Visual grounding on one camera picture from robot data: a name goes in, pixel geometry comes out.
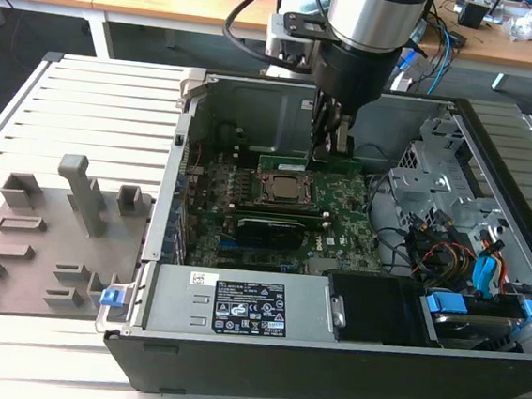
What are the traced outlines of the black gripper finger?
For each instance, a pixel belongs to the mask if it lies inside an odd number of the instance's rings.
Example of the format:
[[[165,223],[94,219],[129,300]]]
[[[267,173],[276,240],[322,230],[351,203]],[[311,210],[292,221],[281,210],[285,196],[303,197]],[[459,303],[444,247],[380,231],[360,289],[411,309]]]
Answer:
[[[333,105],[333,99],[321,88],[317,88],[312,106],[312,133],[309,152],[309,158],[312,161],[327,160],[327,124]]]
[[[352,155],[350,130],[354,124],[354,115],[335,102],[327,122],[326,149],[330,156],[349,158]]]

